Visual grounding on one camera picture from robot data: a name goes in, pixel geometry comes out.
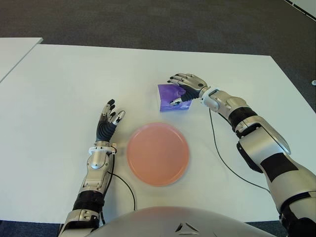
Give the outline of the robot right hand black silver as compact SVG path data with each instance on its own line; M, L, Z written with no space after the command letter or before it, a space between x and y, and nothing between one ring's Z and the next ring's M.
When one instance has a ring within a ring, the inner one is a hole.
M204 88L208 88L207 83L204 80L192 74L178 73L171 76L167 82L177 85L185 91L183 95L169 103L171 106L177 106L182 102L197 99L199 98L201 91Z

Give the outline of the robot left hand black silver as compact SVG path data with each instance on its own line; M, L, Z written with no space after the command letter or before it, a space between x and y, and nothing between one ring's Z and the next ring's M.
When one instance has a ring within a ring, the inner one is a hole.
M111 99L104 106L96 129L96 142L105 141L110 142L116 127L123 120L125 111L122 110L118 113L113 111L115 108L115 100Z

